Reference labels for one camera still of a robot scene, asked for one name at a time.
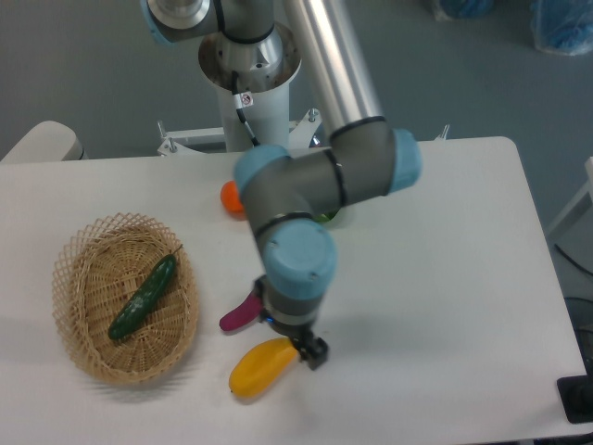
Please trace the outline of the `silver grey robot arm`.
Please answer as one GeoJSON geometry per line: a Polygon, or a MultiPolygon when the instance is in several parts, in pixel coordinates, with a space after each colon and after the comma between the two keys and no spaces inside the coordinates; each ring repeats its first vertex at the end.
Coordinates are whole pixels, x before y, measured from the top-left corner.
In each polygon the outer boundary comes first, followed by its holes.
{"type": "Polygon", "coordinates": [[[240,155],[233,178],[264,274],[221,329],[261,318],[318,367],[329,348],[312,326],[337,261],[319,217],[414,185],[418,144],[386,121],[341,1],[287,1],[286,23],[276,21],[271,1],[144,1],[141,8],[157,42],[201,39],[200,69],[222,95],[226,143],[240,155]],[[293,157],[284,88],[299,70],[309,76],[329,146],[293,157]]]}

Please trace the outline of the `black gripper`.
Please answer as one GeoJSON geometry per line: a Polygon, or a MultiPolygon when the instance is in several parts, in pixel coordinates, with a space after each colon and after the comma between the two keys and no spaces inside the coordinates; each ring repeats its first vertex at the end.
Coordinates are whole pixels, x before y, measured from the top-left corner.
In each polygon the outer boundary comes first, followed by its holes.
{"type": "Polygon", "coordinates": [[[266,275],[254,282],[252,292],[261,306],[260,319],[275,332],[290,338],[300,360],[305,361],[310,370],[317,370],[327,362],[328,344],[312,334],[320,306],[319,298],[289,298],[278,291],[266,275]]]}

